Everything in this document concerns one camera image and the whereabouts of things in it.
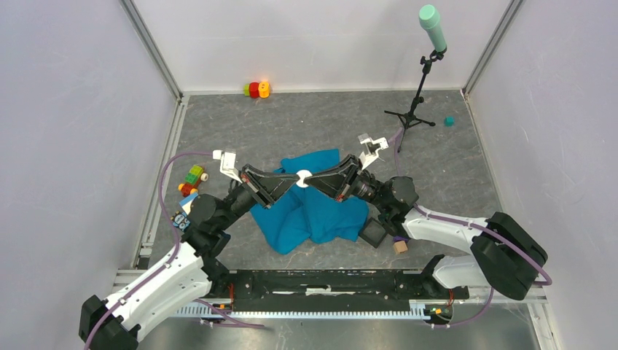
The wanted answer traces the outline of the teal blue cloth garment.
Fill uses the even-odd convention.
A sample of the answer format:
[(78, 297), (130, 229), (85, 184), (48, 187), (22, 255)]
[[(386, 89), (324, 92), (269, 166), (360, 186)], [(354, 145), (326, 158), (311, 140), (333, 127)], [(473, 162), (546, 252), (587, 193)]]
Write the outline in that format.
[(307, 240), (315, 244), (336, 238), (356, 241), (369, 207), (355, 197), (339, 203), (313, 187), (295, 185), (271, 208), (255, 205), (251, 215), (268, 245), (288, 254)]

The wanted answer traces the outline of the small white brooch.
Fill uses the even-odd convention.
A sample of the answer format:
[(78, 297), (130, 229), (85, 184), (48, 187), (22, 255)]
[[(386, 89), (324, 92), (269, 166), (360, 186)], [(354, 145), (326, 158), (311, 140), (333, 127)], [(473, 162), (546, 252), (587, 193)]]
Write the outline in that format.
[(306, 188), (308, 185), (305, 183), (305, 180), (312, 176), (312, 173), (309, 170), (302, 169), (297, 172), (298, 180), (296, 181), (296, 185), (301, 188)]

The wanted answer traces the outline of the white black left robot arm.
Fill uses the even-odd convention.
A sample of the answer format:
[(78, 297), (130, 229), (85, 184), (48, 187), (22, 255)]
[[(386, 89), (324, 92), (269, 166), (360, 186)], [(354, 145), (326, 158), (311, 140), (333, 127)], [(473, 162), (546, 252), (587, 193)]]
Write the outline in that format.
[(94, 295), (83, 303), (79, 336), (85, 348), (137, 349), (181, 307), (207, 294), (222, 296), (229, 287), (229, 271), (216, 257), (230, 240), (226, 229), (257, 204), (270, 208), (306, 176), (246, 165), (235, 172), (238, 186), (225, 198), (195, 197), (189, 227), (164, 258), (120, 291), (104, 299)]

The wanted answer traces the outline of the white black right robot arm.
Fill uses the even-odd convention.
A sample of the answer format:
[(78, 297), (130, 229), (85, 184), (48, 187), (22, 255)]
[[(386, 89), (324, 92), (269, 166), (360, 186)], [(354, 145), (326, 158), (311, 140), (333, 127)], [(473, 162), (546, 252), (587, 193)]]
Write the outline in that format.
[(491, 287), (503, 296), (523, 300), (533, 286), (549, 286), (545, 271), (548, 254), (510, 215), (461, 217), (432, 211), (420, 198), (409, 176), (382, 182), (349, 155), (336, 166), (312, 174), (300, 171), (299, 183), (337, 202), (355, 197), (374, 206), (390, 233), (416, 241), (433, 241), (461, 251), (460, 257), (441, 257), (421, 277), (421, 289), (438, 298), (456, 287)]

